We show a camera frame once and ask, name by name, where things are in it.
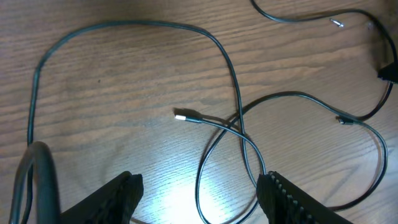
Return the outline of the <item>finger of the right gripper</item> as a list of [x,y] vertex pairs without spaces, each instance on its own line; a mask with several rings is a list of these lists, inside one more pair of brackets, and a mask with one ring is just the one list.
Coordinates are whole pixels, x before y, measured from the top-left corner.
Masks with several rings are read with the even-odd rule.
[[383,67],[378,71],[377,77],[384,81],[397,83],[398,82],[397,65],[394,62],[392,62],[391,64]]

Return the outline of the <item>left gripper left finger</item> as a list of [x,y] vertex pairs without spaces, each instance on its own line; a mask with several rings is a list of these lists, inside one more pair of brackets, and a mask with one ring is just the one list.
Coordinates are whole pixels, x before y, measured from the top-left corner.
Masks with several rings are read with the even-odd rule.
[[144,194],[142,175],[122,172],[61,214],[61,222],[129,223]]

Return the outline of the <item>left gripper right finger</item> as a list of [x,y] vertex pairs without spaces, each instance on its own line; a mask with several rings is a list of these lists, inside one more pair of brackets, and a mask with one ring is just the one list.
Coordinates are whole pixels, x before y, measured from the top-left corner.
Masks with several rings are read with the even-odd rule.
[[256,195],[271,224],[351,224],[277,172],[259,175]]

